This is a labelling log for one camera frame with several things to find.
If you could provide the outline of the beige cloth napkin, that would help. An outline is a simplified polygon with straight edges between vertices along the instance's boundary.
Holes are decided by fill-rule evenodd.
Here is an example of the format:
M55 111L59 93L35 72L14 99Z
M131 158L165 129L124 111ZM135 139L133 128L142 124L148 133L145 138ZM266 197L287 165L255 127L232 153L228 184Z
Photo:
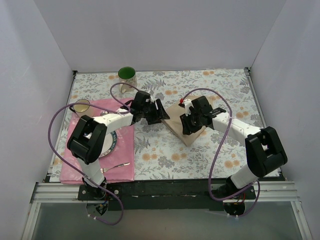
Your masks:
M169 119L164 125L187 147L200 136L206 127L211 127L213 107L205 96L189 95L171 105L167 110Z

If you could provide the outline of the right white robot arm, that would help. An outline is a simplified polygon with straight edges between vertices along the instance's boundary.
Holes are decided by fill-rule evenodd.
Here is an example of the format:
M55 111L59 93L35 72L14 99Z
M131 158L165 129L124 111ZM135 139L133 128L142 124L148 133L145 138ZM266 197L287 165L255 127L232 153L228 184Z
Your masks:
M225 184L209 195L216 201L237 199L257 181L288 162L277 131L268 126L260 128L232 118L226 110L212 108L205 96L194 100L181 99L179 106L185 113L180 116L182 133L191 135L202 127L223 133L245 147L246 165L229 176Z

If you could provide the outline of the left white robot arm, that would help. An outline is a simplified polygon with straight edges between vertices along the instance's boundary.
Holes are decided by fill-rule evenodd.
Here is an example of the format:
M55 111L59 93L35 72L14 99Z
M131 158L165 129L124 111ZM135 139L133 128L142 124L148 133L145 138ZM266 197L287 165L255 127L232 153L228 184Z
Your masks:
M99 163L106 135L122 127L132 126L141 119L153 125L169 120L170 117L160 99L153 99L148 92L139 90L134 99L123 103L119 109L97 117L84 115L76 124L67 142L67 149L81 167L86 192L95 200L103 199L107 193L106 178Z

